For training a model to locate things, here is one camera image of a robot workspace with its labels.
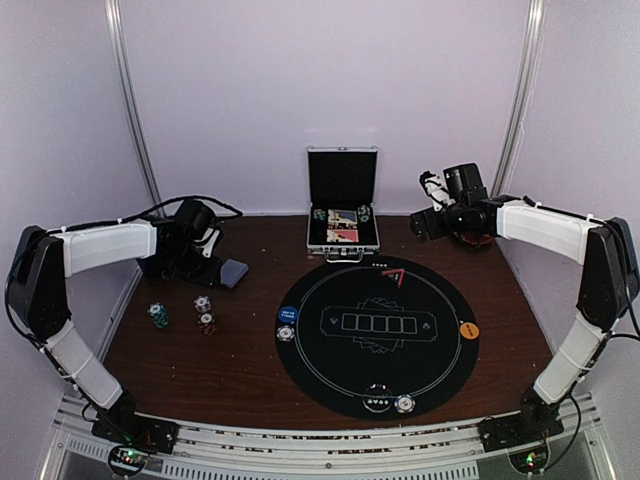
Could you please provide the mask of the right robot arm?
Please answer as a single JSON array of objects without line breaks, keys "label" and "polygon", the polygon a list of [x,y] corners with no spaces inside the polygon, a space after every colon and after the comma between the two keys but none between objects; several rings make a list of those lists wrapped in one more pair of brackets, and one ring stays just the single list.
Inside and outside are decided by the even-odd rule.
[{"label": "right robot arm", "polygon": [[631,228],[620,217],[570,213],[528,196],[492,196],[474,163],[440,174],[425,171],[419,184],[432,205],[410,217],[418,240],[522,242],[579,271],[574,318],[549,364],[523,393],[516,413],[479,425],[484,439],[498,445],[538,441],[558,429],[561,403],[595,366],[619,321],[634,314],[639,265]]}]

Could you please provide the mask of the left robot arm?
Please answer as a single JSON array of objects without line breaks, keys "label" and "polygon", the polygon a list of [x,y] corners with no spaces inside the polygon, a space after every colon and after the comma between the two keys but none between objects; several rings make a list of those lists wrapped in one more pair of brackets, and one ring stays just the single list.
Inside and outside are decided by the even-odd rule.
[{"label": "left robot arm", "polygon": [[134,261],[151,278],[204,287],[219,279],[214,254],[220,240],[218,200],[203,195],[172,199],[176,211],[153,208],[128,217],[70,227],[25,228],[7,274],[4,302],[19,334],[95,408],[98,425],[123,444],[149,436],[127,389],[106,369],[78,332],[68,283],[113,264]]}]

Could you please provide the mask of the orange 100 chip stack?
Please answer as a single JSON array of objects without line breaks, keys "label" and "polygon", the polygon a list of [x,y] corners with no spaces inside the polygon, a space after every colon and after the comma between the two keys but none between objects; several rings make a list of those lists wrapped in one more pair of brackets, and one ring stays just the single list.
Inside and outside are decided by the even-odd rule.
[{"label": "orange 100 chip stack", "polygon": [[202,313],[198,317],[198,327],[203,335],[210,336],[216,331],[215,317],[210,312]]}]

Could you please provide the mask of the green 50 chip stack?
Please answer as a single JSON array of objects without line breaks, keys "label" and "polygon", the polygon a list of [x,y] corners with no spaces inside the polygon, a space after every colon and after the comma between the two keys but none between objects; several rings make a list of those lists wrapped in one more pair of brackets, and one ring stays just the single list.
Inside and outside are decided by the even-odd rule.
[{"label": "green 50 chip stack", "polygon": [[169,325],[168,311],[161,303],[150,304],[148,314],[156,328],[162,329]]}]

